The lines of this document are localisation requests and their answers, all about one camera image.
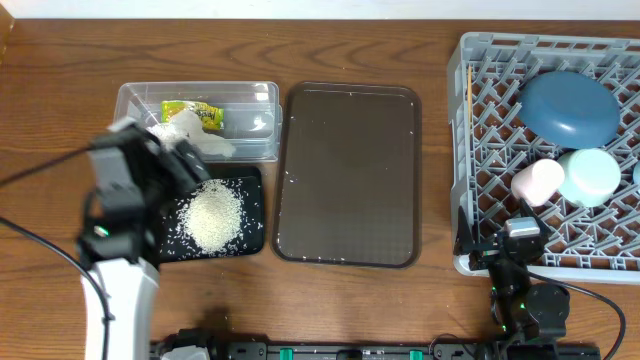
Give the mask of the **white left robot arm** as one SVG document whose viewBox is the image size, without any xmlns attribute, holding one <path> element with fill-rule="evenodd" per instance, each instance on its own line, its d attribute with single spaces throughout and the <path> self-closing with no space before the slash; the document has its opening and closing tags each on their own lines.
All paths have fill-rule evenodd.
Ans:
<svg viewBox="0 0 640 360">
<path fill-rule="evenodd" d="M 125 117 L 88 147 L 96 185 L 85 198 L 77 253 L 84 272 L 88 359 L 146 359 L 159 288 L 163 217 L 209 180 L 188 141 L 165 145 Z"/>
</svg>

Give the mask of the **light blue bowl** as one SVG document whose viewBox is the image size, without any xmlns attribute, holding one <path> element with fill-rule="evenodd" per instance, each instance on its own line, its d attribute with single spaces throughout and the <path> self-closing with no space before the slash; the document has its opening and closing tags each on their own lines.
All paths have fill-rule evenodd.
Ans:
<svg viewBox="0 0 640 360">
<path fill-rule="evenodd" d="M 640 162 L 639 161 L 634 166 L 632 179 L 635 185 L 640 184 Z"/>
</svg>

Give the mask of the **green snack wrapper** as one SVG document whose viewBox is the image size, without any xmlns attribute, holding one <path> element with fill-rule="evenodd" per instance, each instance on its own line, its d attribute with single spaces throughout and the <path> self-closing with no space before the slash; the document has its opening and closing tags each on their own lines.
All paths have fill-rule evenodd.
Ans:
<svg viewBox="0 0 640 360">
<path fill-rule="evenodd" d="M 190 100 L 168 100 L 161 103 L 162 121 L 170 122 L 182 111 L 190 111 L 198 116 L 204 131 L 221 131 L 225 127 L 224 110 L 205 102 Z"/>
</svg>

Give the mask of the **white tissue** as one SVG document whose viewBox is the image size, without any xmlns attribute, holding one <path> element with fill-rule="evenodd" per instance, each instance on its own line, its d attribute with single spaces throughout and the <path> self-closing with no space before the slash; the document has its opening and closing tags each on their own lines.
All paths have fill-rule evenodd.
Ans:
<svg viewBox="0 0 640 360">
<path fill-rule="evenodd" d="M 229 140 L 206 133 L 200 118 L 190 110 L 182 110 L 167 123 L 148 127 L 147 131 L 157 137 L 167 149 L 173 149 L 179 142 L 187 141 L 205 155 L 230 158 L 236 150 Z"/>
</svg>

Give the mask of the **dark blue plate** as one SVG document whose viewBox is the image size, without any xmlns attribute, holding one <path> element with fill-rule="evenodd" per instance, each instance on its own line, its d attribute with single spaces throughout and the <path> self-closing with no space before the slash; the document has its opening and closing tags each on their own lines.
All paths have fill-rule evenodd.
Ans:
<svg viewBox="0 0 640 360">
<path fill-rule="evenodd" d="M 602 147 L 617 134 L 620 106 L 598 81 L 574 72 L 534 77 L 521 89 L 518 117 L 548 143 L 569 149 Z"/>
</svg>

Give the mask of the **pink cup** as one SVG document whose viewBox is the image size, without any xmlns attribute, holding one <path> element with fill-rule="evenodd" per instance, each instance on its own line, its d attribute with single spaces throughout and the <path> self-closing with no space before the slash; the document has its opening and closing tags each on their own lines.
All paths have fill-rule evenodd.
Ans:
<svg viewBox="0 0 640 360">
<path fill-rule="evenodd" d="M 552 159 L 541 159 L 518 172 L 511 180 L 511 192 L 531 207 L 544 205 L 565 181 L 563 167 Z"/>
</svg>

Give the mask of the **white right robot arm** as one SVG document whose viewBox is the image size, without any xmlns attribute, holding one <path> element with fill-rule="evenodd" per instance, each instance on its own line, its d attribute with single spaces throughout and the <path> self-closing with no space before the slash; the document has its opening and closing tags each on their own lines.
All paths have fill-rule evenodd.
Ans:
<svg viewBox="0 0 640 360">
<path fill-rule="evenodd" d="M 503 334 L 475 346 L 475 359 L 557 359 L 556 340 L 566 335 L 570 295 L 549 282 L 534 284 L 527 266 L 544 253 L 551 231 L 532 208 L 482 242 L 474 238 L 465 210 L 458 209 L 453 254 L 466 255 L 472 270 L 486 270 L 492 283 L 491 313 Z"/>
</svg>

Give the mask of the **wooden chopstick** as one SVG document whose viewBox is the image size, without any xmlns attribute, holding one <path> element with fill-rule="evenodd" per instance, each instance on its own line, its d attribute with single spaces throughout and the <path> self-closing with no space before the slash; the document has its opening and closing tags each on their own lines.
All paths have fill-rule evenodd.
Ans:
<svg viewBox="0 0 640 360">
<path fill-rule="evenodd" d="M 469 63 L 467 65 L 466 75 L 467 75 L 466 103 L 467 103 L 467 110 L 468 110 L 468 123 L 469 123 L 469 129 L 472 130 L 473 129 L 473 90 L 472 90 L 472 86 L 473 86 L 473 66 L 472 66 L 471 63 Z"/>
</svg>

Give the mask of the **mint green bowl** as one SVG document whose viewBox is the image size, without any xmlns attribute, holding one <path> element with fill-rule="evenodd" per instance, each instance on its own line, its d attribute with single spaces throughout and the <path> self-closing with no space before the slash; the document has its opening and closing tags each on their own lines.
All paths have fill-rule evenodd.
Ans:
<svg viewBox="0 0 640 360">
<path fill-rule="evenodd" d="M 603 205 L 621 182 L 621 170 L 604 150 L 581 149 L 558 159 L 565 180 L 558 192 L 570 203 L 582 207 Z"/>
</svg>

